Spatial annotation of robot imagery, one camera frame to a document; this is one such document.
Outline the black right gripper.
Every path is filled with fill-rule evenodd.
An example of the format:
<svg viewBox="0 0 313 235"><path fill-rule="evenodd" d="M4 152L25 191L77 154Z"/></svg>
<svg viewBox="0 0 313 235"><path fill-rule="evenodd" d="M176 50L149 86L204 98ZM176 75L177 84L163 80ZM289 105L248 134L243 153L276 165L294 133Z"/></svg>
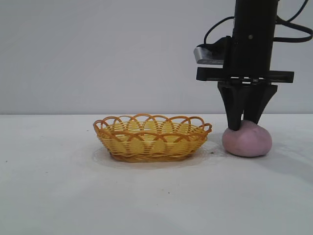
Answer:
<svg viewBox="0 0 313 235"><path fill-rule="evenodd" d="M237 131L244 120L259 122L277 85L259 83L292 83L294 72L270 70L272 43L254 39L252 35L234 38L225 36L196 47L198 81L216 81L224 102L228 128ZM245 87L254 84L245 105Z"/></svg>

